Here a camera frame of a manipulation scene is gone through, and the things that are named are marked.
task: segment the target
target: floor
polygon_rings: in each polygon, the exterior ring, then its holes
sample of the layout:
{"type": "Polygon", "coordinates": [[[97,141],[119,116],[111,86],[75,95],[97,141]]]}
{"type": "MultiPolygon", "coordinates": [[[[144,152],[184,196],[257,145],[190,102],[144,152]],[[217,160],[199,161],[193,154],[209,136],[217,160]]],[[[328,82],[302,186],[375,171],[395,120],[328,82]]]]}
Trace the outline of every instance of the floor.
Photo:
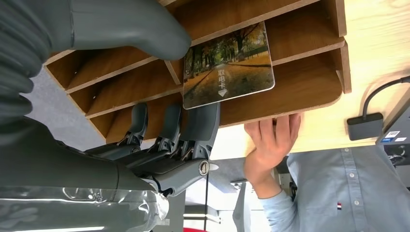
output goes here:
{"type": "Polygon", "coordinates": [[[79,150],[104,144],[102,137],[44,69],[32,80],[33,92],[24,95],[33,104],[29,117],[48,126],[55,139],[79,150]]]}

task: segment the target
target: human hand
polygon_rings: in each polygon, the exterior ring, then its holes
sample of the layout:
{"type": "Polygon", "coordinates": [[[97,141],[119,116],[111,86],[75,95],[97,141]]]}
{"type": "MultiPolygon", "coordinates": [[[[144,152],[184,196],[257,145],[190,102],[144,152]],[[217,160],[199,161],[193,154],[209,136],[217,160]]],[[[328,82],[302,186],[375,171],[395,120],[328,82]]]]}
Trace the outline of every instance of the human hand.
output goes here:
{"type": "Polygon", "coordinates": [[[271,178],[276,167],[293,147],[300,128],[300,114],[281,116],[245,124],[245,131],[255,144],[255,150],[245,159],[245,177],[252,185],[271,178]]]}

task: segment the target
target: shirt pocket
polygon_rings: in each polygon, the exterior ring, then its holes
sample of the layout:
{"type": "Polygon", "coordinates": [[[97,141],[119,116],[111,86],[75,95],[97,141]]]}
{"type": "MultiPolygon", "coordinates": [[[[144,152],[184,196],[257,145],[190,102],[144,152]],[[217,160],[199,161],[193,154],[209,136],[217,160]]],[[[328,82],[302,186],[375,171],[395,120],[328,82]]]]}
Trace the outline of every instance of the shirt pocket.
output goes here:
{"type": "Polygon", "coordinates": [[[302,182],[298,187],[296,200],[301,217],[337,215],[335,184],[328,175],[302,182]]]}

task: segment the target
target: robotic arm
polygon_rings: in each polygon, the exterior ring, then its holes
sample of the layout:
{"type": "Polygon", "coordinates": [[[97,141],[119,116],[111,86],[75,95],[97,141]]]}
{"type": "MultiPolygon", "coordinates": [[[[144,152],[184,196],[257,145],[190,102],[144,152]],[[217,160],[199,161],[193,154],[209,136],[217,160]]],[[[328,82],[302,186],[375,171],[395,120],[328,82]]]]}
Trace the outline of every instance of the robotic arm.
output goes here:
{"type": "Polygon", "coordinates": [[[82,152],[25,117],[32,106],[19,93],[32,91],[29,78],[52,51],[132,45],[174,60],[190,46],[187,33],[155,0],[0,6],[0,231],[151,230],[163,217],[162,196],[176,196],[207,175],[220,105],[190,110],[181,135],[181,109],[169,106],[155,144],[141,150],[148,115],[140,103],[124,139],[82,152]]]}

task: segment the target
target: shirt cuff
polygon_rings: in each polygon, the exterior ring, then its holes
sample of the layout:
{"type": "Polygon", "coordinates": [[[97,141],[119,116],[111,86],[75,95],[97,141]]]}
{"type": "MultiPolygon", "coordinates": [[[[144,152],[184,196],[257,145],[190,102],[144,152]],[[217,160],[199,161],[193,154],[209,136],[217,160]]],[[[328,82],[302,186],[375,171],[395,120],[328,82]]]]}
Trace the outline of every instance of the shirt cuff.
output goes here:
{"type": "Polygon", "coordinates": [[[282,190],[276,196],[273,196],[273,197],[267,198],[267,199],[259,199],[259,201],[261,202],[261,204],[264,208],[266,208],[266,206],[268,206],[268,208],[270,208],[273,204],[278,204],[282,201],[287,200],[288,198],[289,198],[289,196],[286,194],[285,191],[282,190]]]}

